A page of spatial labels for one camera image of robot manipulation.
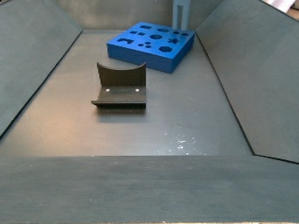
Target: black object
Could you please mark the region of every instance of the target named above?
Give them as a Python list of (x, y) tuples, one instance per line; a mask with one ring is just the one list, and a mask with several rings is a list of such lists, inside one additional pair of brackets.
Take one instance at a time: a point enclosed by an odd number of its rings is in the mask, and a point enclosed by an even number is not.
[(98, 100), (100, 106), (146, 106), (146, 63), (134, 69), (112, 69), (98, 63), (102, 88)]

